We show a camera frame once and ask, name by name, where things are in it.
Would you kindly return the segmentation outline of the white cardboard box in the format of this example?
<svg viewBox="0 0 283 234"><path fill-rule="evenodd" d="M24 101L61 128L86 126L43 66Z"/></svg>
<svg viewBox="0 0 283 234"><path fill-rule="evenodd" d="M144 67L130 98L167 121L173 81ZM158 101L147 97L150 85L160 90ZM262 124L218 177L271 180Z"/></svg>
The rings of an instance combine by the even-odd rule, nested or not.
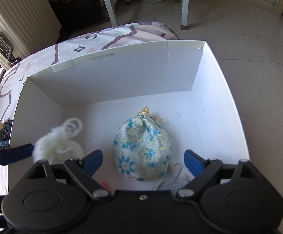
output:
<svg viewBox="0 0 283 234"><path fill-rule="evenodd" d="M27 78L14 113L10 146L34 144L69 118L86 153L101 150L94 179L114 190L150 190L155 181L124 177L111 151L120 125L148 107L172 142L172 161L192 150L236 164L248 159L243 126L227 81L205 41L125 45L49 66Z"/></svg>

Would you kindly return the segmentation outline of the cream yarn ball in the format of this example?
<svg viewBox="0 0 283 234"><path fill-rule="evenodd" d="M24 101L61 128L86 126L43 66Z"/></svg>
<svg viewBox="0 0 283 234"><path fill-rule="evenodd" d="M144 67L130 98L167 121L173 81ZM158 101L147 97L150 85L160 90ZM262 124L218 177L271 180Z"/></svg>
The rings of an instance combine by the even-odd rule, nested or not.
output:
<svg viewBox="0 0 283 234"><path fill-rule="evenodd" d="M70 118L56 126L34 144L32 158L35 162L47 160L49 164L63 164L68 159L82 159L83 148L73 138L82 132L83 124L77 118Z"/></svg>

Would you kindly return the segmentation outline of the white ribbed suitcase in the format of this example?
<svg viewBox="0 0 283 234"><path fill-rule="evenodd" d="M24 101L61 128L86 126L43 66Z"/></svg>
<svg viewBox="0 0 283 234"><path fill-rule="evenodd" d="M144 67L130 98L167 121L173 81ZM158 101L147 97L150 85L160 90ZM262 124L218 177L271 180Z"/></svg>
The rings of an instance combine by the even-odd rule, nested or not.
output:
<svg viewBox="0 0 283 234"><path fill-rule="evenodd" d="M0 0L0 65L8 70L55 44L60 29L47 0Z"/></svg>

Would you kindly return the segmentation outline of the cartoon print bed sheet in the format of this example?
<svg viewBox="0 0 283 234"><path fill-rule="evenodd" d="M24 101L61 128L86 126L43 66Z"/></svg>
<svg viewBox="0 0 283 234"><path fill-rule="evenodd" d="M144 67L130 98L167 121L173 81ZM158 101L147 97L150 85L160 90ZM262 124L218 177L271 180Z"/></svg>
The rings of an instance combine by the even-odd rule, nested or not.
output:
<svg viewBox="0 0 283 234"><path fill-rule="evenodd" d="M118 190L151 190L154 181L134 181L119 174L111 163L118 126L142 106L167 117L181 93L192 83L183 67L183 51L201 56L204 41L172 40L159 32L148 41L141 26L125 27L125 36L106 49L81 52L29 75L19 69L8 73L3 87L10 93L13 120L10 147L35 143L69 118L78 118L82 132L75 137L85 152L103 151L103 165L95 177Z"/></svg>

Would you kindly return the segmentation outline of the black bag on floor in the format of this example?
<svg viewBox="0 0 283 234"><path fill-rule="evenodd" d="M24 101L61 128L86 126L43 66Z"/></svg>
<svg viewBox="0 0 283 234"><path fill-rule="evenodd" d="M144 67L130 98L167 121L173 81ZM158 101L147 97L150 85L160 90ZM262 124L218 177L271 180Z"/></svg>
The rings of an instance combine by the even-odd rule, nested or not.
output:
<svg viewBox="0 0 283 234"><path fill-rule="evenodd" d="M48 0L61 24L58 43L107 19L102 0Z"/></svg>

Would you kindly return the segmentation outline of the pink white crochet doll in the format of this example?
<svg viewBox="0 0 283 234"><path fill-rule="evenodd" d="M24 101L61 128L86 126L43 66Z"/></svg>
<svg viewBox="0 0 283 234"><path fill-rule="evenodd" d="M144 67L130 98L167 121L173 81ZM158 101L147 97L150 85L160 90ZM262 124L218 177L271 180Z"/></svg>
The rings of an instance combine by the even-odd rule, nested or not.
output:
<svg viewBox="0 0 283 234"><path fill-rule="evenodd" d="M111 186L109 185L109 183L105 182L105 181L99 181L98 182L102 187L104 187L106 190L108 190L109 192L113 191L113 188L111 188Z"/></svg>

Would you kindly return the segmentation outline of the blue floral drawstring pouch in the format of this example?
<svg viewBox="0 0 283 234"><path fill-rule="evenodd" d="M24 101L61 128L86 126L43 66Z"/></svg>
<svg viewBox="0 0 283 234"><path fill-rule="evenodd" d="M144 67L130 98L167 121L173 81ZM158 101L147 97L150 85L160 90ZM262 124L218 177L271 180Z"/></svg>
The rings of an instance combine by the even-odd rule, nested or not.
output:
<svg viewBox="0 0 283 234"><path fill-rule="evenodd" d="M111 153L114 168L137 181L162 178L171 160L171 139L148 107L128 118L118 129Z"/></svg>

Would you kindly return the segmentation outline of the grey crochet owl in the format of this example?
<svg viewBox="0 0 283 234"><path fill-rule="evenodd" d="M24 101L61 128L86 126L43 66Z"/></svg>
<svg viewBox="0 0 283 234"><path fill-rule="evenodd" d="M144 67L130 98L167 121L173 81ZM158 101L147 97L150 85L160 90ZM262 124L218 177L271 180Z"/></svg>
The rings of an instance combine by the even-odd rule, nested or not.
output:
<svg viewBox="0 0 283 234"><path fill-rule="evenodd" d="M169 179L160 180L156 186L153 187L154 191L169 191L172 195L186 186L192 179L186 173L183 173L184 165L178 162L170 162L168 165L168 173L172 174Z"/></svg>

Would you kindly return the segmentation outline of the brown blue crochet flower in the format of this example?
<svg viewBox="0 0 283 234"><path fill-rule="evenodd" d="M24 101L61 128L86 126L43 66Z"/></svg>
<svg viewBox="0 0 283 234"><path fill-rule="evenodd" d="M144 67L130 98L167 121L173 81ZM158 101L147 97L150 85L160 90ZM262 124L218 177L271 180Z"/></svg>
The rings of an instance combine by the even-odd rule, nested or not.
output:
<svg viewBox="0 0 283 234"><path fill-rule="evenodd" d="M12 119L8 119L3 123L2 128L0 129L0 146L3 148L9 147L9 139L11 135L12 128Z"/></svg>

